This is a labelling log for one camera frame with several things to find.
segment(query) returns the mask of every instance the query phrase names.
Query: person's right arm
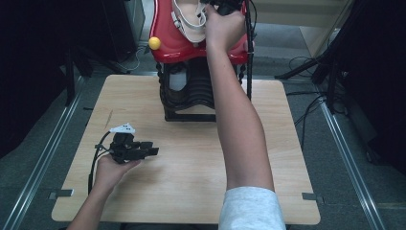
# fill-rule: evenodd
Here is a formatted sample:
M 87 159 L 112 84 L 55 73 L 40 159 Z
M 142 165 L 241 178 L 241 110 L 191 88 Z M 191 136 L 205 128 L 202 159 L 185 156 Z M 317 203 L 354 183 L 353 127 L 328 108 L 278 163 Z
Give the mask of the person's right arm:
M 238 11 L 220 16 L 210 5 L 206 12 L 206 51 L 227 190 L 252 186 L 274 191 L 262 123 L 227 55 L 245 34 L 244 16 Z

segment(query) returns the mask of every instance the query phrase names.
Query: white plastic part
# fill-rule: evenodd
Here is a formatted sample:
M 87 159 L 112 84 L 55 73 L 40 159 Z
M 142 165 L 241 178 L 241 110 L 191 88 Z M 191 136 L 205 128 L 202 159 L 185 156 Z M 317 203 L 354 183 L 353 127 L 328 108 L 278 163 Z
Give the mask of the white plastic part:
M 110 128 L 110 132 L 135 133 L 135 129 L 129 123 L 127 123 L 122 126 Z

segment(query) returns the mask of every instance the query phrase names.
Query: hand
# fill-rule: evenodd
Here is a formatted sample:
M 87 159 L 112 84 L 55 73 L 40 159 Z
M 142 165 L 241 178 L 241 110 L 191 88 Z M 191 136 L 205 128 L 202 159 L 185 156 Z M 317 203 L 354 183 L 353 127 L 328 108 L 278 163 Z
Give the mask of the hand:
M 96 171 L 95 184 L 93 190 L 98 190 L 100 192 L 106 192 L 111 194 L 114 187 L 123 178 L 125 173 L 130 169 L 140 164 L 138 161 L 129 161 L 124 164 L 119 164 L 110 154 L 102 156 L 98 162 L 98 168 Z
M 228 52 L 245 34 L 245 17 L 239 11 L 221 16 L 215 8 L 206 5 L 207 48 Z

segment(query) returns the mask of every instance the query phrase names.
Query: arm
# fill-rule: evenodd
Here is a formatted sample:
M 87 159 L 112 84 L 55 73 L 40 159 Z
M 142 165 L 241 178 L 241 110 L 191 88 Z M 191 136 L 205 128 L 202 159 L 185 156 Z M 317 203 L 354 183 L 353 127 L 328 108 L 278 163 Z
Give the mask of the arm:
M 227 189 L 253 186 L 274 190 L 265 135 L 227 52 L 245 33 L 244 16 L 220 16 L 207 5 L 206 50 L 214 91 L 218 136 L 224 153 Z
M 130 161 L 119 165 L 110 154 L 103 156 L 98 162 L 92 192 L 90 192 L 67 229 L 97 229 L 105 201 L 123 175 L 138 164 L 140 164 L 140 161 Z

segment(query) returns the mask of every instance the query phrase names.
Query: person's left hand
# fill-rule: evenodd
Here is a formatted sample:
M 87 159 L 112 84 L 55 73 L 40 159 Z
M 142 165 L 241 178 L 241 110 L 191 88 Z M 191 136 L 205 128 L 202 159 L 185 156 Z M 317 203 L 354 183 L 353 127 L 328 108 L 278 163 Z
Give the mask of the person's left hand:
M 139 165 L 141 160 L 129 161 L 119 164 L 110 154 L 102 156 L 98 162 L 95 184 L 93 190 L 111 193 L 114 187 L 120 182 L 125 173 Z

